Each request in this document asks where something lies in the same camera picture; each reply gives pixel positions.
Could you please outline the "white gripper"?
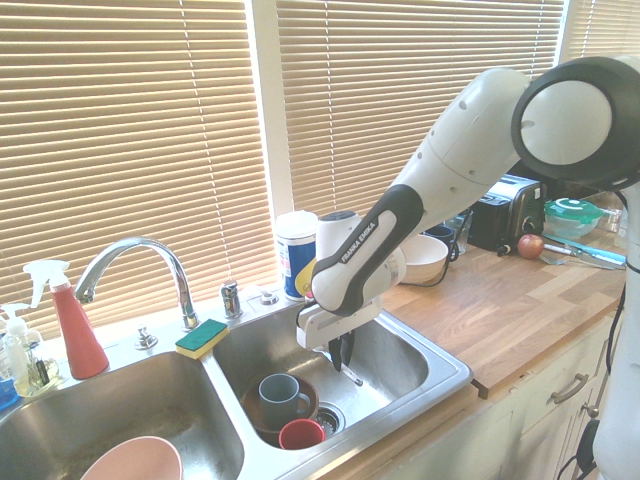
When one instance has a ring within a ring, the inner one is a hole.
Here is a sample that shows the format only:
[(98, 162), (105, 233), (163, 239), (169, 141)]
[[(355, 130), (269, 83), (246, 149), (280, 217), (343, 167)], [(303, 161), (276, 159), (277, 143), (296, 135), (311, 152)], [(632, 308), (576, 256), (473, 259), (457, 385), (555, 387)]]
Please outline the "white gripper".
[(355, 332), (352, 330), (373, 320), (381, 311), (380, 296), (346, 317), (328, 312), (317, 304), (305, 306), (297, 316), (296, 340), (301, 347), (308, 350), (329, 343), (331, 363), (336, 371), (341, 371), (343, 364), (349, 365), (351, 362), (355, 345)]

